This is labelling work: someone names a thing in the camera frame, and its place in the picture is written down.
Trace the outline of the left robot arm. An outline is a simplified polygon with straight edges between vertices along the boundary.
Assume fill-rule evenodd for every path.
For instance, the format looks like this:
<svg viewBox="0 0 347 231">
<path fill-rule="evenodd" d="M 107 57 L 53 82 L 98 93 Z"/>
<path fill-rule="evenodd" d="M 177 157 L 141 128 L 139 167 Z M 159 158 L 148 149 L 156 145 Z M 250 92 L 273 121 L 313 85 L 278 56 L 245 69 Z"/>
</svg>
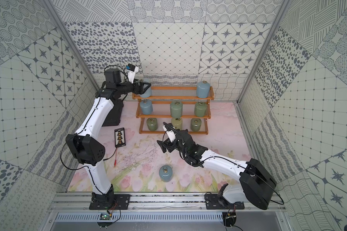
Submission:
<svg viewBox="0 0 347 231">
<path fill-rule="evenodd" d="M 104 167 L 105 146 L 98 141 L 98 136 L 105 120 L 117 121 L 121 117 L 123 100 L 121 95 L 143 94 L 150 83 L 135 80 L 139 68 L 128 64 L 123 70 L 116 65 L 104 69 L 106 80 L 95 94 L 93 106 L 82 125 L 74 134 L 66 137 L 66 146 L 83 168 L 93 184 L 92 205 L 100 204 L 109 208 L 115 204 L 113 185 L 107 177 Z"/>
</svg>

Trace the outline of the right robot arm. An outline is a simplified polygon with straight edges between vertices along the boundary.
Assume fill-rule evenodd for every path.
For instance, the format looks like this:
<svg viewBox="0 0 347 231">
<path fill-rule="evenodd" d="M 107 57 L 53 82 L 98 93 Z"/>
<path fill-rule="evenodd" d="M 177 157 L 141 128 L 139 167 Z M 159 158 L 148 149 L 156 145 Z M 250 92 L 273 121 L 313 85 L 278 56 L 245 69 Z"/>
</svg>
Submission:
<svg viewBox="0 0 347 231">
<path fill-rule="evenodd" d="M 157 140 L 163 153 L 179 152 L 185 163 L 192 167 L 202 167 L 218 171 L 240 183 L 242 194 L 258 209 L 266 210 L 270 202 L 284 205 L 284 201 L 272 200 L 277 182 L 266 168 L 256 159 L 240 161 L 222 156 L 213 150 L 195 143 L 187 130 L 165 127 L 167 139 Z"/>
</svg>

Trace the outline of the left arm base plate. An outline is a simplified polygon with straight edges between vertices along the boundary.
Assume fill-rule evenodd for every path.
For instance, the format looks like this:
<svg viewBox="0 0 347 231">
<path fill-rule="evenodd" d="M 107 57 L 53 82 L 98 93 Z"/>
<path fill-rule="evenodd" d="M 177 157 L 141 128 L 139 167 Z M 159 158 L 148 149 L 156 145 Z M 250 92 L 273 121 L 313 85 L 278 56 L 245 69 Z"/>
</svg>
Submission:
<svg viewBox="0 0 347 231">
<path fill-rule="evenodd" d="M 92 193 L 90 210 L 107 210 L 116 205 L 117 210 L 127 210 L 129 206 L 131 195 L 130 194 L 111 194 L 101 195 Z"/>
</svg>

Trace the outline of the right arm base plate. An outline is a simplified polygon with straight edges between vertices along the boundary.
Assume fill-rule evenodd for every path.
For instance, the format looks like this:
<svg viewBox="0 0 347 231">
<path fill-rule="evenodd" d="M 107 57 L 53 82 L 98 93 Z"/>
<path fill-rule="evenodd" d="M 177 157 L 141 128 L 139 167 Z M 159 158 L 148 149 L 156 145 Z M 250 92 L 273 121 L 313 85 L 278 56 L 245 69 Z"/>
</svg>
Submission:
<svg viewBox="0 0 347 231">
<path fill-rule="evenodd" d="M 226 201 L 222 196 L 219 197 L 217 194 L 206 193 L 204 195 L 204 200 L 205 200 L 205 204 L 206 204 L 206 209 L 207 210 L 219 210 L 219 209 L 238 210 L 238 209 L 245 209 L 244 202 L 236 202 L 234 204 L 231 204 L 230 202 Z"/>
</svg>

